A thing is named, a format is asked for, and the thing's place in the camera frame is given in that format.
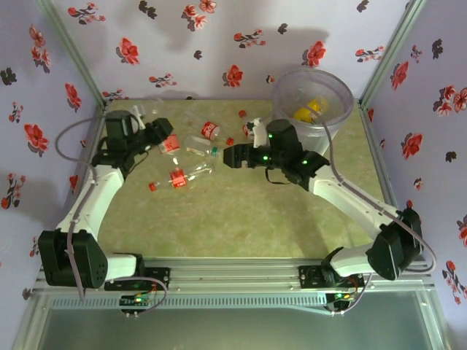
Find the yellow object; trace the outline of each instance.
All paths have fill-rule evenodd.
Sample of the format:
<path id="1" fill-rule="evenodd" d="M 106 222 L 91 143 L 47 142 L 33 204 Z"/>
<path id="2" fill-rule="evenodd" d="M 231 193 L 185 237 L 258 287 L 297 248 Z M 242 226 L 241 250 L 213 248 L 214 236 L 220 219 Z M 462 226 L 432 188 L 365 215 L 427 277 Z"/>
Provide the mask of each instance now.
<path id="1" fill-rule="evenodd" d="M 316 113 L 322 114 L 328 109 L 328 102 L 322 97 L 316 97 L 311 100 L 307 106 L 313 109 Z M 308 109 L 302 107 L 293 114 L 293 119 L 314 124 L 315 116 Z"/>

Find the cable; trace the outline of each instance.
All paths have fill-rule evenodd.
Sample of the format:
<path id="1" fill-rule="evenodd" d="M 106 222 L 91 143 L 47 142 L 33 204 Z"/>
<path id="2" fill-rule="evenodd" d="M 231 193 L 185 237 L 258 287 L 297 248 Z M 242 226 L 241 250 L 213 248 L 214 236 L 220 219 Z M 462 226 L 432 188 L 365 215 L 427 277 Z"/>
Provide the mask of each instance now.
<path id="1" fill-rule="evenodd" d="M 323 127 L 324 127 L 325 132 L 326 132 L 326 136 L 328 137 L 328 140 L 329 140 L 329 163 L 331 164 L 331 170 L 332 170 L 334 176 L 336 177 L 336 179 L 339 181 L 339 183 L 342 184 L 345 188 L 347 188 L 351 193 L 353 193 L 354 195 L 358 196 L 359 198 L 361 198 L 362 200 L 367 202 L 368 205 L 375 208 L 379 213 L 385 215 L 386 217 L 388 217 L 392 221 L 394 221 L 397 225 L 401 226 L 405 231 L 410 233 L 410 235 L 412 235 L 412 237 L 414 237 L 430 253 L 430 255 L 431 255 L 431 265 L 428 268 L 424 268 L 424 269 L 420 269 L 420 270 L 417 270 L 417 269 L 414 270 L 414 269 L 411 269 L 411 268 L 406 268 L 406 271 L 415 272 L 415 273 L 430 273 L 431 271 L 433 271 L 435 269 L 435 267 L 436 267 L 436 255 L 435 255 L 435 252 L 430 247 L 430 245 L 422 237 L 420 237 L 415 231 L 413 231 L 413 229 L 411 229 L 408 225 L 406 225 L 400 219 L 398 219 L 397 217 L 392 215 L 390 212 L 386 211 L 383 207 L 379 206 L 377 203 L 373 202 L 370 198 L 367 198 L 364 194 L 360 193 L 358 190 L 356 190 L 352 186 L 348 185 L 345 182 L 345 180 L 342 179 L 342 177 L 339 174 L 339 172 L 337 171 L 336 165 L 334 163 L 333 140 L 332 140 L 332 137 L 331 137 L 331 133 L 329 132 L 328 126 L 326 125 L 324 120 L 321 118 L 321 116 L 318 113 L 316 113 L 316 111 L 314 111 L 313 109 L 311 109 L 308 106 L 305 106 L 305 108 L 307 108 L 311 113 L 313 113 L 317 117 L 317 119 L 320 121 L 320 123 L 323 124 Z"/>
<path id="2" fill-rule="evenodd" d="M 138 119 L 130 114 L 130 117 L 132 119 L 135 119 L 136 123 L 139 124 L 139 121 Z M 55 151 L 57 151 L 58 155 L 60 155 L 63 159 L 66 159 L 66 160 L 70 160 L 71 162 L 76 162 L 76 163 L 79 163 L 79 164 L 84 164 L 86 166 L 86 168 L 90 168 L 91 170 L 91 173 L 93 175 L 93 179 L 91 180 L 90 182 L 90 187 L 88 188 L 88 191 L 86 191 L 85 195 L 83 196 L 82 200 L 80 201 L 80 203 L 78 204 L 78 207 L 76 208 L 76 211 L 74 212 L 73 214 L 73 217 L 72 217 L 72 221 L 70 222 L 70 227 L 69 227 L 69 230 L 68 230 L 68 233 L 66 234 L 66 253 L 68 254 L 68 258 L 69 258 L 69 262 L 70 262 L 70 266 L 72 267 L 72 271 L 73 271 L 73 276 L 74 276 L 74 280 L 76 282 L 76 287 L 78 289 L 78 294 L 80 296 L 80 300 L 82 302 L 85 301 L 85 289 L 83 288 L 82 286 L 82 282 L 81 282 L 81 276 L 80 276 L 80 270 L 78 269 L 78 266 L 76 264 L 76 260 L 74 258 L 74 252 L 73 252 L 73 243 L 72 243 L 72 237 L 73 237 L 73 232 L 74 232 L 74 227 L 76 226 L 76 222 L 77 222 L 77 219 L 78 217 L 80 216 L 80 212 L 83 208 L 83 206 L 86 204 L 86 202 L 88 201 L 94 187 L 97 185 L 96 184 L 96 181 L 97 181 L 97 170 L 96 168 L 94 168 L 92 166 L 92 164 L 90 164 L 89 162 L 86 162 L 84 160 L 80 160 L 78 158 L 73 158 L 73 157 L 69 157 L 68 155 L 65 155 L 62 153 L 62 151 L 60 151 L 60 148 L 58 147 L 58 142 L 60 141 L 61 137 L 67 133 L 68 131 L 70 131 L 72 128 L 75 128 L 77 127 L 78 125 L 81 125 L 83 123 L 87 123 L 87 122 L 90 122 L 90 121 L 93 121 L 93 120 L 103 120 L 103 119 L 106 119 L 105 116 L 103 117 L 92 117 L 92 118 L 87 118 L 87 119 L 83 119 L 83 120 L 80 120 L 78 122 L 74 122 L 73 124 L 67 126 L 66 128 L 64 128 L 57 136 L 57 138 L 55 139 Z"/>
<path id="3" fill-rule="evenodd" d="M 149 152 L 148 152 L 148 151 L 144 151 L 144 153 L 146 154 L 146 155 L 144 156 L 144 158 L 141 159 L 138 163 L 136 163 L 135 165 L 133 165 L 133 166 L 131 167 L 131 169 L 128 171 L 128 175 L 131 174 L 131 173 L 133 172 L 133 170 L 134 170 L 139 164 L 143 163 L 143 162 L 146 160 L 146 158 L 149 156 Z"/>
<path id="4" fill-rule="evenodd" d="M 138 314 L 144 314 L 145 312 L 148 312 L 148 311 L 151 311 L 151 310 L 154 310 L 155 308 L 157 308 L 160 304 L 162 304 L 164 302 L 164 300 L 167 298 L 167 295 L 169 293 L 169 291 L 167 290 L 166 285 L 162 281 L 160 281 L 159 279 L 154 279 L 153 277 L 141 277 L 141 276 L 121 277 L 119 279 L 115 279 L 114 281 L 151 281 L 151 282 L 154 282 L 156 284 L 159 284 L 162 287 L 162 289 L 164 291 L 162 299 L 160 299 L 157 303 L 155 303 L 150 308 L 139 311 Z"/>

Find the wall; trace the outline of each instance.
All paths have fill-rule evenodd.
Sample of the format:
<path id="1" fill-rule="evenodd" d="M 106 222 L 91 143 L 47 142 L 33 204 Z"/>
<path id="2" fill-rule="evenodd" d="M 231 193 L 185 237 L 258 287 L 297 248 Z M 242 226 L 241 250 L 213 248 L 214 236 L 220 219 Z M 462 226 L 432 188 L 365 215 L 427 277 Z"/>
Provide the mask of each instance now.
<path id="1" fill-rule="evenodd" d="M 400 207 L 413 206 L 458 349 L 467 341 L 467 56 L 462 0 L 428 1 L 369 115 Z"/>
<path id="2" fill-rule="evenodd" d="M 31 0 L 3 4 L 0 47 L 0 348 L 11 349 L 40 266 L 37 237 L 61 220 L 74 183 L 54 138 L 96 103 Z M 80 155 L 88 128 L 62 139 L 66 154 Z"/>
<path id="3" fill-rule="evenodd" d="M 109 97 L 268 98 L 301 64 L 363 92 L 407 0 L 54 3 Z"/>

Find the clear plastic cup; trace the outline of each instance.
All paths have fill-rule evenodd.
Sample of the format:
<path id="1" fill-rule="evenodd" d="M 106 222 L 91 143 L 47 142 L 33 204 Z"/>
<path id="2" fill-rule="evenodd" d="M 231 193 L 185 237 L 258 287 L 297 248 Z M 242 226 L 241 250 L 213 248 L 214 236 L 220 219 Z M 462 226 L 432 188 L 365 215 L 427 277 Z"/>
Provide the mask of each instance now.
<path id="1" fill-rule="evenodd" d="M 308 120 L 303 108 L 310 106 L 320 114 L 331 132 L 331 137 L 349 117 L 354 107 L 350 89 L 332 74 L 312 68 L 299 68 L 284 74 L 272 91 L 271 118 L 287 119 L 295 127 L 303 148 L 324 155 L 329 147 L 325 129 L 310 111 Z"/>

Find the white robotic arm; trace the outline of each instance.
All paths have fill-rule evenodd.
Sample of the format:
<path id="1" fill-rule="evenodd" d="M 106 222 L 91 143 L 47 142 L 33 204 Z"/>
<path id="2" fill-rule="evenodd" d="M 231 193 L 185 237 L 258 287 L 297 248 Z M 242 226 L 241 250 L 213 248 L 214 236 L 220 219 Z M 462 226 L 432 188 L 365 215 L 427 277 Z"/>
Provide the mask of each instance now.
<path id="1" fill-rule="evenodd" d="M 97 238 L 115 193 L 134 165 L 134 155 L 160 144 L 170 135 L 172 127 L 163 118 L 143 125 L 140 118 L 126 111 L 109 113 L 106 127 L 107 148 L 98 149 L 93 158 L 96 174 L 89 175 L 72 210 L 57 230 L 44 231 L 39 237 L 39 251 L 49 285 L 77 286 L 65 254 L 68 232 L 73 235 L 73 257 L 84 288 L 99 288 L 105 281 L 121 277 L 144 276 L 141 255 L 105 255 L 97 244 Z M 360 273 L 378 273 L 389 280 L 397 279 L 421 253 L 420 243 L 387 216 L 390 213 L 421 235 L 417 213 L 411 209 L 398 211 L 373 198 L 377 205 L 370 205 L 367 200 L 371 197 L 344 181 L 340 175 L 336 176 L 328 160 L 302 149 L 295 128 L 287 120 L 270 122 L 267 131 L 255 121 L 253 131 L 254 144 L 237 144 L 225 149 L 223 159 L 227 166 L 241 168 L 247 161 L 250 168 L 265 166 L 266 171 L 280 168 L 292 183 L 319 195 L 355 219 L 374 241 L 331 252 L 322 261 L 318 276 L 327 287 Z"/>

